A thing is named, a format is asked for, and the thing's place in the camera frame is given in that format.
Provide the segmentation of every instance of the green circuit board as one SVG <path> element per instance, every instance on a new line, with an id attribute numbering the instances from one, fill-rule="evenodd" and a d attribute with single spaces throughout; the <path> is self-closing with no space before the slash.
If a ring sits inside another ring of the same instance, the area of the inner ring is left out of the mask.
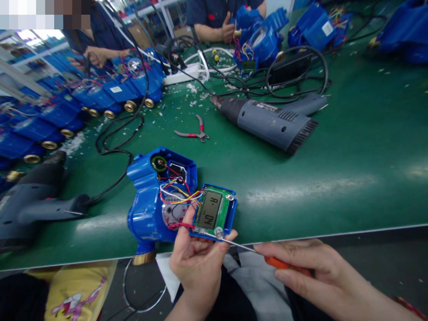
<path id="1" fill-rule="evenodd" d="M 224 228 L 230 200 L 227 196 L 230 191 L 216 186 L 205 185 L 201 197 L 202 206 L 198 208 L 193 224 L 196 225 L 195 232 L 204 231 L 213 236 L 216 227 Z"/>

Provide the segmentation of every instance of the cartoon print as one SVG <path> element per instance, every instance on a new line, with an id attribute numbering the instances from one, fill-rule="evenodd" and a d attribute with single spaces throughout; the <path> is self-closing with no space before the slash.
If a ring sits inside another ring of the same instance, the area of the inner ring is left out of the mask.
<path id="1" fill-rule="evenodd" d="M 82 313 L 82 307 L 87 303 L 88 305 L 91 305 L 92 302 L 95 301 L 95 299 L 98 296 L 99 291 L 101 291 L 101 288 L 103 287 L 103 284 L 106 282 L 106 278 L 102 278 L 101 284 L 98 288 L 95 289 L 86 299 L 81 301 L 82 294 L 76 293 L 73 296 L 69 296 L 66 298 L 59 306 L 52 309 L 51 314 L 55 317 L 63 315 L 65 319 L 70 321 L 77 321 Z"/>

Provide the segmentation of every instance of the person's arm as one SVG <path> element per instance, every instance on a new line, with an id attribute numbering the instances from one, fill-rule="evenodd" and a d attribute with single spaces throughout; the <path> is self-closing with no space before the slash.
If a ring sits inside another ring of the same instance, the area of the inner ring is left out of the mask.
<path id="1" fill-rule="evenodd" d="M 262 243 L 254 249 L 264 256 L 314 269 L 314 278 L 294 270 L 275 270 L 275 278 L 337 321 L 420 321 L 318 239 Z"/>
<path id="2" fill-rule="evenodd" d="M 78 52 L 74 49 L 71 50 L 73 53 L 78 54 Z M 107 60 L 113 59 L 115 57 L 126 57 L 129 55 L 129 49 L 127 50 L 111 50 L 107 48 L 99 48 L 88 46 L 86 48 L 83 56 L 90 60 L 91 64 L 97 68 L 103 68 L 104 64 Z M 67 59 L 71 62 L 71 65 L 76 67 L 81 72 L 84 72 L 85 67 L 82 66 L 80 62 L 72 57 L 67 57 Z"/>
<path id="3" fill-rule="evenodd" d="M 263 19 L 266 18 L 266 0 L 261 3 L 260 6 L 257 7 L 257 10 L 262 15 Z"/>
<path id="4" fill-rule="evenodd" d="M 190 206 L 183 223 L 192 224 L 194 216 L 195 209 Z M 236 236 L 238 233 L 232 230 L 225 238 L 232 241 Z M 229 247 L 226 242 L 190 237 L 184 226 L 178 229 L 169 266 L 184 291 L 167 321 L 205 320 L 220 291 L 222 264 Z"/>
<path id="5" fill-rule="evenodd" d="M 200 42 L 220 42 L 230 43 L 232 39 L 235 26 L 229 24 L 230 12 L 227 13 L 226 18 L 221 28 L 211 28 L 206 25 L 196 24 L 195 31 Z"/>

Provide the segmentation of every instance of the floor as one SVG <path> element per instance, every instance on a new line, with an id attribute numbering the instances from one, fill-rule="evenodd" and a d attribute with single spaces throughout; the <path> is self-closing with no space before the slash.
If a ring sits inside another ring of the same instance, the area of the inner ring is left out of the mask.
<path id="1" fill-rule="evenodd" d="M 428 315 L 428 227 L 375 233 L 332 236 L 322 239 L 333 246 L 367 280 L 388 296 L 401 296 Z M 120 262 L 104 304 L 100 321 L 164 320 L 171 309 L 168 291 L 146 313 L 133 313 L 123 299 L 123 273 L 127 261 Z M 156 262 L 130 265 L 126 287 L 130 303 L 147 309 L 159 297 L 165 284 Z"/>

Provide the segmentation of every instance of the lcd display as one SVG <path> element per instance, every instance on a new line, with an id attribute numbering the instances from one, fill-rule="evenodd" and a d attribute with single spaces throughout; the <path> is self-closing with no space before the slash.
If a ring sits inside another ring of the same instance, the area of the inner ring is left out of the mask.
<path id="1" fill-rule="evenodd" d="M 217 219 L 218 209 L 220 207 L 220 201 L 222 195 L 217 192 L 207 191 L 205 194 L 205 200 L 201 209 L 201 216 L 199 218 L 199 227 L 203 227 L 209 230 L 214 229 L 215 220 Z"/>

